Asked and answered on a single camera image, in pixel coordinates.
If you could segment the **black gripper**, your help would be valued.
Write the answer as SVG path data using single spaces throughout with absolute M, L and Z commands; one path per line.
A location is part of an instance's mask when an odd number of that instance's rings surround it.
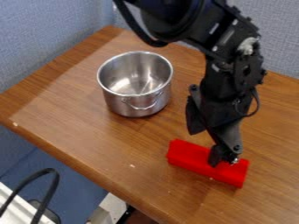
M 242 151 L 238 124 L 240 120 L 252 116 L 258 108 L 248 112 L 252 99 L 257 99 L 257 91 L 237 96 L 234 99 L 216 101 L 201 93 L 200 86 L 189 85 L 185 104 L 186 130 L 196 135 L 208 131 L 216 145 L 209 149 L 208 164 L 216 167 L 220 162 L 233 165 Z

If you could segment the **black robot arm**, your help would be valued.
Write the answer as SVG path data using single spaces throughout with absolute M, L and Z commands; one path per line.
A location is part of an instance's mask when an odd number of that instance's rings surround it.
M 136 36 L 152 47 L 181 41 L 205 57 L 205 74 L 189 85 L 188 132 L 208 132 L 208 165 L 233 165 L 242 152 L 240 122 L 260 109 L 266 70 L 258 29 L 226 0 L 112 0 Z

